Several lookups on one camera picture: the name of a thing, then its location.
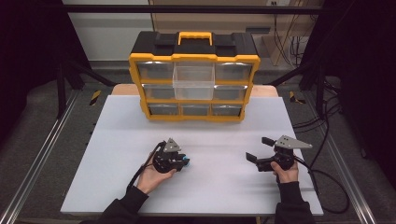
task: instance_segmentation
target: white table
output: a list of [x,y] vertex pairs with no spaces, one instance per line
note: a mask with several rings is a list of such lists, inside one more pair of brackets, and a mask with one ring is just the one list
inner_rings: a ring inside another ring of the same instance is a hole
[[[169,137],[191,159],[189,167],[150,193],[143,216],[265,216],[279,202],[272,172],[258,172],[246,160],[274,155],[262,137],[295,137],[282,98],[251,97],[241,122],[150,121],[139,96],[110,95],[92,134],[61,212],[102,213],[121,198],[139,166]],[[300,150],[294,153],[302,157]],[[323,215],[306,169],[300,165],[303,198],[314,215]]]

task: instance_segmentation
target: gray floor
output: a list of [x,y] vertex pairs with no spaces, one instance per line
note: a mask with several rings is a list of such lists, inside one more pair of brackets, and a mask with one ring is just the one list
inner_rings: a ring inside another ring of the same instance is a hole
[[[286,73],[288,67],[280,65],[273,67],[267,59],[263,60],[263,67],[255,78],[256,84],[262,84],[276,76]],[[96,70],[99,74],[111,78],[120,83],[131,82],[125,69],[112,67],[107,70]],[[94,123],[100,116],[101,109],[106,101],[106,96],[111,93],[111,88],[97,81],[84,77],[86,86],[78,95],[77,102],[69,119],[64,125],[61,135],[56,141],[45,165],[43,166],[34,187],[21,208],[18,215],[22,223],[23,218],[39,218],[37,223],[57,223],[57,220],[80,220],[81,217],[72,217],[60,213],[60,208],[79,162],[84,154],[86,144],[90,141],[90,132],[94,129]],[[339,85],[337,78],[328,77],[333,85]],[[296,77],[277,87],[280,96],[283,97],[288,109],[292,124],[312,119],[315,114],[308,104],[299,104],[290,101],[290,92],[293,91],[299,100],[312,94],[311,91],[301,92],[298,89],[299,78]],[[95,105],[90,105],[95,91],[102,91]],[[330,99],[332,93],[326,92],[325,98]],[[0,146],[0,211],[4,212],[12,201],[14,194],[25,175],[29,171],[35,156],[46,140],[57,113],[56,83],[32,90],[28,95],[28,105],[23,111],[21,118],[15,126],[8,140]],[[314,149],[303,151],[305,160],[310,163],[315,156],[318,146],[322,141],[320,128],[308,132],[305,129],[296,129],[296,135],[300,140],[314,145]],[[383,176],[375,161],[361,157],[360,146],[356,142],[354,134],[342,113],[335,113],[330,117],[330,132],[341,151],[347,165],[361,189],[364,199],[373,212],[377,223],[396,223],[396,191]],[[336,179],[340,179],[331,156],[326,146],[316,162],[315,169],[324,171]],[[319,185],[319,199],[323,206],[339,210],[346,204],[346,199],[340,188],[329,178],[317,175]],[[344,214],[332,214],[325,212],[322,217],[316,217],[318,223],[361,223],[356,210],[352,205]],[[226,220],[216,219],[212,223],[226,223]]]

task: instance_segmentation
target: black cable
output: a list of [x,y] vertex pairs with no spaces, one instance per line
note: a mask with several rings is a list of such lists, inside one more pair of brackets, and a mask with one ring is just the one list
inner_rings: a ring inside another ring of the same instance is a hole
[[155,152],[157,151],[157,149],[158,149],[159,147],[163,147],[165,144],[166,144],[166,142],[162,141],[161,143],[159,143],[159,144],[152,150],[152,152],[151,152],[150,155],[148,156],[148,159],[146,160],[146,162],[145,162],[143,165],[141,165],[141,166],[139,167],[139,169],[137,170],[137,172],[134,174],[134,177],[132,177],[131,182],[129,182],[128,186],[126,187],[126,192],[128,192],[128,191],[131,189],[131,187],[134,185],[134,182],[136,181],[136,179],[142,174],[142,172],[146,169],[146,167],[152,165],[152,164],[149,164],[149,162],[151,161],[151,159],[152,159],[152,157],[154,156]]
[[306,169],[308,170],[308,174],[309,174],[309,175],[311,176],[311,178],[312,178],[312,183],[313,183],[313,185],[314,185],[314,190],[315,190],[315,193],[316,193],[317,195],[319,195],[319,190],[318,190],[317,179],[316,179],[314,173],[320,173],[320,174],[322,174],[322,175],[326,175],[327,177],[330,178],[330,180],[334,181],[335,184],[337,184],[337,185],[341,188],[341,190],[344,192],[344,194],[345,194],[345,196],[346,196],[346,206],[345,206],[345,208],[343,208],[343,209],[337,211],[337,210],[332,210],[332,209],[330,209],[330,208],[327,208],[327,207],[321,205],[321,208],[322,208],[323,210],[325,210],[325,211],[327,211],[327,212],[330,212],[330,213],[333,213],[333,214],[343,214],[343,213],[345,213],[345,212],[349,209],[349,206],[350,206],[350,199],[349,199],[349,196],[347,195],[347,191],[346,191],[346,189],[344,188],[344,186],[343,186],[338,180],[336,180],[334,177],[332,177],[331,175],[329,175],[329,174],[327,174],[327,173],[325,173],[325,172],[323,172],[323,171],[320,171],[320,170],[312,170],[312,169],[308,166],[308,164],[306,164],[305,161],[303,161],[301,158],[299,158],[299,157],[297,157],[297,156],[294,156],[294,159],[295,159],[297,162],[299,162],[301,165],[305,166]]
[[[340,108],[337,108],[337,110],[335,110],[334,112],[331,113],[331,111],[332,111],[336,106],[339,106],[339,105],[340,105],[340,104],[333,105],[333,106],[326,112],[328,118],[330,118],[330,117],[331,117],[332,115],[334,115],[336,112],[340,111]],[[322,121],[322,122],[321,122],[319,125],[317,125],[317,126],[314,126],[314,127],[310,128],[310,129],[307,129],[307,130],[304,130],[304,131],[295,132],[295,133],[306,133],[306,132],[309,132],[309,131],[311,131],[311,130],[316,129],[317,127],[320,127],[320,126],[323,125],[324,123],[325,123],[325,121]],[[297,129],[297,128],[307,127],[307,126],[309,126],[309,125],[308,125],[308,124],[302,125],[302,126],[300,126],[300,127],[296,127],[296,129]]]
[[335,95],[335,96],[331,97],[325,104],[324,120],[326,122],[327,129],[326,129],[326,132],[325,132],[325,134],[323,136],[323,141],[320,144],[319,150],[318,150],[317,154],[315,155],[315,158],[312,160],[311,165],[309,166],[311,169],[312,169],[312,166],[315,164],[315,161],[317,160],[320,152],[322,151],[322,149],[324,147],[324,144],[326,143],[327,136],[329,135],[330,125],[329,125],[329,118],[328,118],[328,113],[327,113],[328,112],[327,105],[332,99],[335,99],[336,97],[338,97],[338,95]]
[[350,199],[349,199],[349,196],[347,195],[347,190],[344,188],[344,186],[339,181],[337,181],[334,177],[332,177],[331,175],[329,175],[329,174],[327,174],[327,173],[325,173],[323,171],[311,170],[311,172],[312,173],[320,173],[322,175],[326,175],[327,177],[329,177],[330,180],[334,181],[341,188],[341,190],[344,192],[344,194],[346,196],[346,206],[342,210],[336,211],[336,210],[332,210],[330,208],[326,208],[325,206],[322,205],[321,207],[323,208],[323,210],[328,211],[328,212],[333,213],[333,214],[343,214],[343,213],[345,213],[349,209]]

